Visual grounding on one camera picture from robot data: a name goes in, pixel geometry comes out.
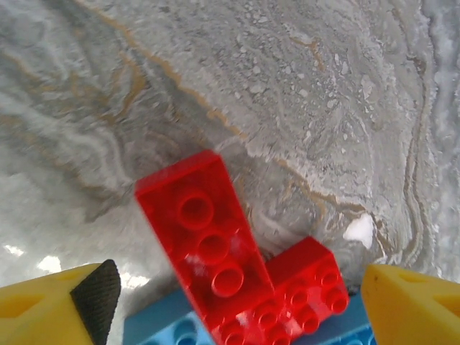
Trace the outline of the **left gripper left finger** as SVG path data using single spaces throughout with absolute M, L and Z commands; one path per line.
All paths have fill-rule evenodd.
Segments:
M 106 344 L 121 293 L 115 262 L 1 288 L 2 344 Z

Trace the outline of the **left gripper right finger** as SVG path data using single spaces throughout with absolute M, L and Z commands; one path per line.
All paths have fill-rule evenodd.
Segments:
M 371 264 L 361 294 L 378 344 L 459 343 L 458 283 Z

